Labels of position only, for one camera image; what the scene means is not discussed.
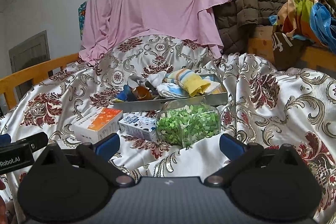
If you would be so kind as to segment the person left hand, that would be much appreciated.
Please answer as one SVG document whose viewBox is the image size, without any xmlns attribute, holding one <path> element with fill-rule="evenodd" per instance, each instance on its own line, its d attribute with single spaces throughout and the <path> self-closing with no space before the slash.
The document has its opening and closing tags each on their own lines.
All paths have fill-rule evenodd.
<svg viewBox="0 0 336 224">
<path fill-rule="evenodd" d="M 2 180 L 0 180 L 0 190 L 5 190 L 6 186 Z M 7 214 L 6 214 L 6 203 L 3 198 L 0 196 L 0 223 L 8 224 Z"/>
</svg>

